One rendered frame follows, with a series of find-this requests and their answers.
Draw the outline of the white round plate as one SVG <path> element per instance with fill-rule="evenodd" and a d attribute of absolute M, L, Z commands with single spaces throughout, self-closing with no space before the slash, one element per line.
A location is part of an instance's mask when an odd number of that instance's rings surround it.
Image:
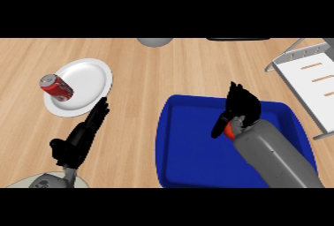
<path fill-rule="evenodd" d="M 77 117 L 88 112 L 112 86 L 112 71 L 106 63 L 94 58 L 84 58 L 68 63 L 56 75 L 72 88 L 72 98 L 59 102 L 44 94 L 44 106 L 57 117 Z"/>

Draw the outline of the blue plastic tray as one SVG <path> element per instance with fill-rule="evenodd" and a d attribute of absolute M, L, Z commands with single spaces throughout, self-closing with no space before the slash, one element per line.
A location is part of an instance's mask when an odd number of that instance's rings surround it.
<path fill-rule="evenodd" d="M 156 174 L 165 188 L 269 188 L 233 140 L 211 138 L 224 104 L 223 98 L 190 95 L 176 94 L 167 99 L 155 141 Z M 318 172 L 303 126 L 289 107 L 263 102 L 260 119 L 273 124 Z"/>

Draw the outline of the grey round object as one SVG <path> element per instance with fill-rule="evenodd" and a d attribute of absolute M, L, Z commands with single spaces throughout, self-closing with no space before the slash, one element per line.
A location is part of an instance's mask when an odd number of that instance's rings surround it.
<path fill-rule="evenodd" d="M 158 48 L 171 42 L 171 38 L 139 38 L 139 43 L 151 48 Z"/>

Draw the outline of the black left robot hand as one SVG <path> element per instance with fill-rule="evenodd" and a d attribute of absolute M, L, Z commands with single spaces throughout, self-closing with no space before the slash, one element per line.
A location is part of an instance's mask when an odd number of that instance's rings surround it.
<path fill-rule="evenodd" d="M 96 103 L 86 120 L 74 127 L 66 138 L 50 141 L 52 157 L 56 164 L 71 169 L 78 169 L 94 141 L 94 135 L 109 112 L 106 98 Z"/>

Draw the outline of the red soda can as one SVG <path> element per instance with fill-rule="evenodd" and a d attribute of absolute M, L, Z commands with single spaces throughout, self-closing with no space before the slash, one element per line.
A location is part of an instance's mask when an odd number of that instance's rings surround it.
<path fill-rule="evenodd" d="M 43 76 L 38 81 L 38 86 L 59 102 L 71 100 L 74 94 L 72 88 L 56 74 Z"/>

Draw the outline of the red tomato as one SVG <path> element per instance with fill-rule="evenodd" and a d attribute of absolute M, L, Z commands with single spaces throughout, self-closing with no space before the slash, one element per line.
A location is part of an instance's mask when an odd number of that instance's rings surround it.
<path fill-rule="evenodd" d="M 224 136 L 229 138 L 229 139 L 235 139 L 235 134 L 233 134 L 233 131 L 232 131 L 232 126 L 230 126 L 230 123 L 227 123 L 226 127 L 224 127 Z"/>

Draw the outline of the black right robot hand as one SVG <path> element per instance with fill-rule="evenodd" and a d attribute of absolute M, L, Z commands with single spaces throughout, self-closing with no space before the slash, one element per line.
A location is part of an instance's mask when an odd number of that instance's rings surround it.
<path fill-rule="evenodd" d="M 227 123 L 235 117 L 244 117 L 241 128 L 247 129 L 260 119 L 261 104 L 258 98 L 242 87 L 230 82 L 224 111 L 221 112 L 211 130 L 211 138 L 216 139 L 227 128 Z"/>

